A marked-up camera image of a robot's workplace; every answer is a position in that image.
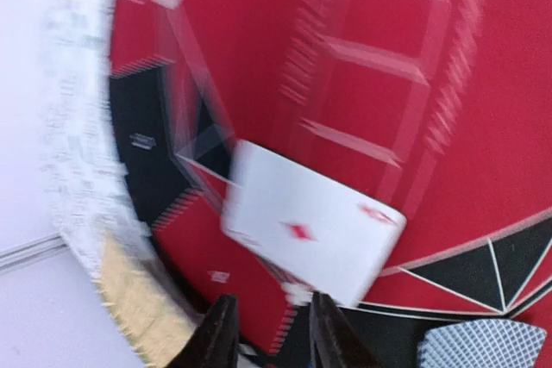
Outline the single blue playing card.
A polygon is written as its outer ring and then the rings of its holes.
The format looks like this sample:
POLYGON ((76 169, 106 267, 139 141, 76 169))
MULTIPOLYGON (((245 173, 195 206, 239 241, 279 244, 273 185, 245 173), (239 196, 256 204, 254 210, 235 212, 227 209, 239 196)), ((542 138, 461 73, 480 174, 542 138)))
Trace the single blue playing card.
POLYGON ((547 332, 506 319, 480 319, 429 330, 417 348, 419 367, 532 367, 547 332))

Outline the round red black poker mat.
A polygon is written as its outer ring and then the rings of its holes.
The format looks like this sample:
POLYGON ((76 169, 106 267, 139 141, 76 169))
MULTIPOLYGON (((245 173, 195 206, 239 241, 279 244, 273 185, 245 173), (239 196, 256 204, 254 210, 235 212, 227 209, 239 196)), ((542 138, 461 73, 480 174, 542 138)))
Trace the round red black poker mat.
POLYGON ((311 289, 228 233, 247 140, 406 219, 343 308, 386 367, 433 328, 551 329, 551 0, 116 0, 110 112, 139 221, 255 367, 307 367, 311 289))

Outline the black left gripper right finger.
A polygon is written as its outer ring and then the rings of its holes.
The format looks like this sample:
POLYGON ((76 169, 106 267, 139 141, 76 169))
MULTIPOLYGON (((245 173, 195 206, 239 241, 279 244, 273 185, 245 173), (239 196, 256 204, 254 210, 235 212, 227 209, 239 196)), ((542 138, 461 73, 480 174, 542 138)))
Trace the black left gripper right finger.
POLYGON ((315 292, 311 298, 309 335, 311 365, 315 368, 380 366, 327 294, 315 292))

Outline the woven bamboo fan mat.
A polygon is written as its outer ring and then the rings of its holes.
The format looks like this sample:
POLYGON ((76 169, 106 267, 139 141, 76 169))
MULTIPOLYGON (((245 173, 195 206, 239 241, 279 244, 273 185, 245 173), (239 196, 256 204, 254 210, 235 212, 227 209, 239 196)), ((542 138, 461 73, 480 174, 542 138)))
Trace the woven bamboo fan mat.
POLYGON ((93 280, 119 331, 146 367, 167 367, 203 317, 178 292, 157 259, 139 260, 104 238, 93 280))

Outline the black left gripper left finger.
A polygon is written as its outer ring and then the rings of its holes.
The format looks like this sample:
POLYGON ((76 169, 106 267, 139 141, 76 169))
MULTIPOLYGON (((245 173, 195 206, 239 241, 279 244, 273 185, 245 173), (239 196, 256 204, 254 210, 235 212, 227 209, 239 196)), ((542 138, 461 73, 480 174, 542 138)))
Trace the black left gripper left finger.
POLYGON ((240 342, 238 300, 220 295, 167 368, 236 368, 240 342))

